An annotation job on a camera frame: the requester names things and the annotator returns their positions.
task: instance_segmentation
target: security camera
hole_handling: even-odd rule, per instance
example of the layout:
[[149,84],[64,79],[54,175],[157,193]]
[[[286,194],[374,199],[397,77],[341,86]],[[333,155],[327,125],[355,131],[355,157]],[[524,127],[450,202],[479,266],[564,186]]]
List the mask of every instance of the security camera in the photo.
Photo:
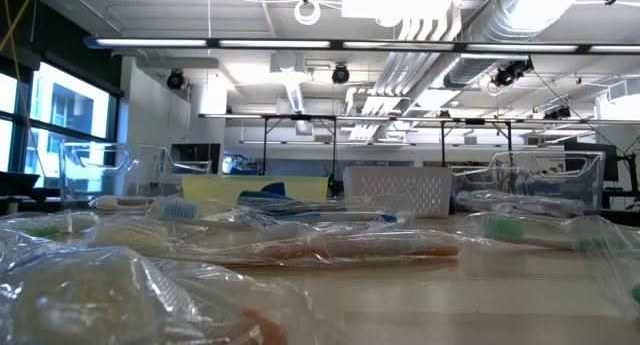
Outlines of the security camera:
[[335,70],[333,70],[331,80],[333,80],[334,84],[338,85],[344,84],[349,81],[349,70],[347,70],[347,65],[337,64]]
[[189,78],[184,76],[184,70],[173,69],[167,78],[167,86],[173,90],[184,90],[189,86]]

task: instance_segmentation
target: computer screen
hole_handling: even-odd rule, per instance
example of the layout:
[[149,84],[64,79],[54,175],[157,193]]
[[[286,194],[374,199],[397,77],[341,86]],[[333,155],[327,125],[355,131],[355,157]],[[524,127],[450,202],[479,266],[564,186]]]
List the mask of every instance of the computer screen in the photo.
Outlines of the computer screen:
[[[613,145],[590,144],[579,142],[565,142],[565,151],[601,151],[606,155],[604,163],[604,180],[618,181],[618,154]],[[583,160],[565,160],[567,171],[580,170],[584,166]]]

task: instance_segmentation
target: table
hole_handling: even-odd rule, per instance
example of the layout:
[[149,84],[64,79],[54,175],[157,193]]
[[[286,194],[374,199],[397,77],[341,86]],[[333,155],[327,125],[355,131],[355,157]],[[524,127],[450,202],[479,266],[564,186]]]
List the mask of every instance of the table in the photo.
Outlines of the table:
[[350,344],[640,344],[640,325],[618,315],[569,251],[494,243],[416,264],[234,270],[309,292]]

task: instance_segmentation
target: window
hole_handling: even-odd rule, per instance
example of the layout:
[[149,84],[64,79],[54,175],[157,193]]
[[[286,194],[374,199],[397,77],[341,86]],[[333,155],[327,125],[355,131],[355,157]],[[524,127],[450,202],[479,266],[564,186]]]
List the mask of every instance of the window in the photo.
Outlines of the window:
[[36,187],[58,188],[63,142],[115,141],[114,96],[46,63],[21,72],[30,84],[12,77],[12,69],[0,72],[0,171],[38,174]]

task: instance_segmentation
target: white crate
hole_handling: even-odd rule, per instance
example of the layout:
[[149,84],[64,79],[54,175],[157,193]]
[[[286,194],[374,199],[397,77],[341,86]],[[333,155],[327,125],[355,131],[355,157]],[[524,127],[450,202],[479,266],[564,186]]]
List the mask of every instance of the white crate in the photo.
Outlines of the white crate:
[[449,216],[452,173],[449,168],[351,166],[344,170],[346,198],[407,195],[416,216]]

